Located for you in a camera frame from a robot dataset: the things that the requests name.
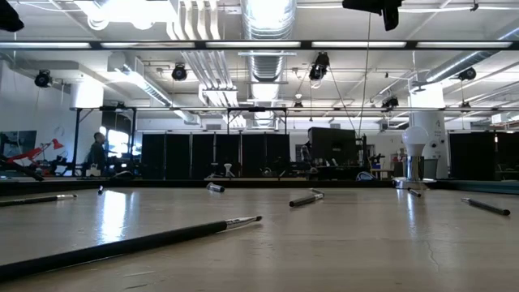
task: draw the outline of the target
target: white wall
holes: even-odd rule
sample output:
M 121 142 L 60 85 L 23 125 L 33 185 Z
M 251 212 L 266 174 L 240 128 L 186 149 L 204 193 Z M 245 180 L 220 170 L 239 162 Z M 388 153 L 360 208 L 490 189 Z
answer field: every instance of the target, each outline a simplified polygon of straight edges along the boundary
M 66 151 L 71 161 L 75 136 L 75 112 L 69 110 L 71 96 L 54 88 L 38 88 L 34 79 L 12 71 L 4 62 L 0 65 L 0 131 L 37 131 L 36 147 L 58 139 L 65 147 L 55 151 L 48 148 L 45 157 L 54 159 Z M 92 112 L 81 122 L 78 162 L 86 157 L 93 133 L 100 126 L 100 112 Z

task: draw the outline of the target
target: light bulb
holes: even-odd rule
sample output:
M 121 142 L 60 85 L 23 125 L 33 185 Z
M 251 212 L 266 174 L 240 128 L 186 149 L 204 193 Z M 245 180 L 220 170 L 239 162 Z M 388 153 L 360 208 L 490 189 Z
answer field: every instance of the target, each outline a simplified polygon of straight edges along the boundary
M 402 134 L 407 155 L 412 157 L 422 156 L 423 148 L 429 140 L 429 134 L 422 127 L 409 127 Z

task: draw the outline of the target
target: ceiling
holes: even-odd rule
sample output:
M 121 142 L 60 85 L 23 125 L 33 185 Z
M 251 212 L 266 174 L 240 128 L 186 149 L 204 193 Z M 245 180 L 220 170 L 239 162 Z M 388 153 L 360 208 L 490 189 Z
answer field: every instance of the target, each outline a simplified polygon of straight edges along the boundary
M 317 9 L 309 6 L 341 5 L 337 1 L 299 1 L 296 14 L 293 38 L 298 40 L 366 40 L 368 27 L 371 27 L 371 40 L 495 40 L 496 33 L 503 27 L 517 23 L 517 10 L 477 10 L 450 11 L 440 13 L 400 13 L 400 25 L 391 32 L 384 31 L 384 22 L 378 15 L 369 15 L 361 11 L 351 11 L 340 8 Z M 517 1 L 478 1 L 481 6 L 511 7 L 519 9 Z M 64 9 L 77 10 L 72 2 L 59 2 Z M 12 40 L 52 40 L 52 41 L 130 41 L 130 40 L 169 40 L 165 24 L 154 24 L 149 30 L 138 30 L 131 24 L 110 24 L 102 31 L 88 29 L 87 17 L 83 12 L 69 13 L 47 11 L 30 5 L 37 5 L 48 10 L 57 9 L 46 0 L 12 2 L 19 12 L 26 28 L 19 33 L 0 32 L 1 41 Z M 242 38 L 242 16 L 239 0 L 220 0 L 220 31 L 227 40 Z M 472 6 L 472 1 L 461 0 L 406 0 L 405 9 L 422 8 L 457 8 Z M 398 78 L 410 71 L 427 71 L 448 61 L 462 52 L 456 51 L 418 51 L 413 56 L 412 51 L 331 51 L 328 53 L 331 60 L 329 72 L 319 89 L 310 89 L 307 78 L 309 66 L 314 61 L 318 51 L 297 51 L 297 56 L 288 57 L 284 70 L 283 80 L 288 84 L 281 85 L 277 105 L 292 106 L 295 94 L 302 94 L 302 103 L 310 106 L 340 106 L 339 94 L 347 105 L 371 105 L 371 102 L 380 106 L 384 97 L 377 93 L 386 88 Z M 16 54 L 24 62 L 32 61 L 74 61 L 78 62 L 107 80 L 113 80 L 114 74 L 107 71 L 107 60 L 111 53 L 107 51 L 94 52 L 41 52 L 25 51 Z M 200 106 L 197 97 L 199 82 L 194 74 L 188 71 L 188 79 L 174 82 L 169 69 L 174 68 L 176 62 L 183 62 L 178 51 L 128 51 L 127 58 L 138 57 L 146 66 L 145 73 L 158 85 L 169 93 L 179 105 Z M 250 90 L 247 60 L 237 55 L 236 51 L 225 51 L 226 61 L 234 84 L 238 88 L 238 101 L 246 102 L 250 99 Z M 474 66 L 478 77 L 489 75 L 499 69 L 519 62 L 519 53 L 514 51 L 501 52 Z M 364 84 L 364 71 L 369 72 Z M 66 82 L 80 82 L 75 78 L 62 77 Z M 519 67 L 509 70 L 464 88 L 457 90 L 460 84 L 457 80 L 447 79 L 444 86 L 446 105 L 456 104 L 465 99 L 491 92 L 507 84 L 519 81 Z M 400 97 L 400 105 L 407 104 L 406 89 L 394 92 Z M 133 84 L 117 83 L 106 99 L 124 100 L 137 105 L 149 105 L 149 97 Z M 478 106 L 493 106 L 505 101 L 519 98 L 519 92 L 512 91 L 504 97 L 489 98 Z M 487 116 L 481 113 L 475 116 Z

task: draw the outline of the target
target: air duct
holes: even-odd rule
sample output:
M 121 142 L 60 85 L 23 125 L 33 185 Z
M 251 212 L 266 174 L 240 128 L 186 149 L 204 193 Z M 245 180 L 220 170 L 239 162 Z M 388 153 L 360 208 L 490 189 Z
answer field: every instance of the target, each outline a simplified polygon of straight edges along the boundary
M 494 37 L 491 39 L 497 39 L 499 41 L 518 41 L 519 40 L 519 20 L 514 21 L 507 27 L 500 30 L 500 32 L 496 33 Z M 494 56 L 500 51 L 478 51 L 473 53 L 461 53 L 456 57 L 451 58 L 447 62 L 439 65 L 437 68 L 434 68 L 428 71 L 426 74 L 418 75 L 418 81 L 413 82 L 414 86 L 425 85 L 425 84 L 433 84 L 436 82 L 440 82 L 444 79 L 447 79 L 453 75 L 456 75 L 464 70 L 469 69 L 470 67 Z M 386 88 L 381 91 L 379 94 L 382 94 L 386 91 L 397 92 L 403 89 L 408 85 L 408 81 L 406 79 L 398 80 L 392 86 Z
M 290 39 L 294 28 L 296 0 L 241 0 L 243 31 L 248 40 Z M 251 93 L 255 99 L 274 101 L 279 93 L 285 57 L 251 56 L 248 59 Z M 272 122 L 257 117 L 260 126 Z

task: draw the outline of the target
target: table surface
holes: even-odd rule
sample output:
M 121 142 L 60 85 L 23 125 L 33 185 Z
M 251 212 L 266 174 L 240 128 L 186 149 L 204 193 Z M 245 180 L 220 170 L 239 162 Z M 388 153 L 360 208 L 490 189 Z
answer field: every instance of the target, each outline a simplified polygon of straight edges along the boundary
M 239 230 L 26 277 L 11 291 L 512 291 L 519 197 L 394 189 L 113 189 L 2 208 L 0 264 L 188 225 L 263 215 Z M 502 217 L 460 201 L 501 208 Z

